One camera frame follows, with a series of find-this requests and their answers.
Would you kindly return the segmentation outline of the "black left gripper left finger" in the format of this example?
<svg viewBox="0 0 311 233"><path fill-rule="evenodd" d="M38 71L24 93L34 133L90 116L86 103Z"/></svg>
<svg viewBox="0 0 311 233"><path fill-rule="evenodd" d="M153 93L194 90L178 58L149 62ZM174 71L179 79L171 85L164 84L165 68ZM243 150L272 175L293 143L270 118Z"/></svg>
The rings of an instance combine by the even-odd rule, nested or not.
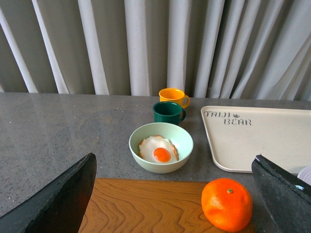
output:
<svg viewBox="0 0 311 233"><path fill-rule="evenodd" d="M2 233L77 233L97 171L87 154L52 182L0 218Z"/></svg>

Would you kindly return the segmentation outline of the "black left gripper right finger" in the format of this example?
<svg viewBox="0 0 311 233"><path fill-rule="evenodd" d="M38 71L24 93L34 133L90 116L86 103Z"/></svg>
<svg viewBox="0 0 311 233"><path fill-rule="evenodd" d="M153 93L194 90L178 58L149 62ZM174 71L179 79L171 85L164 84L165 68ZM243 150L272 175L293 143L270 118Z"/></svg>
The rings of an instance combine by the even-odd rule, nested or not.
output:
<svg viewBox="0 0 311 233"><path fill-rule="evenodd" d="M311 231L311 186L262 155L251 164L257 190L281 233Z"/></svg>

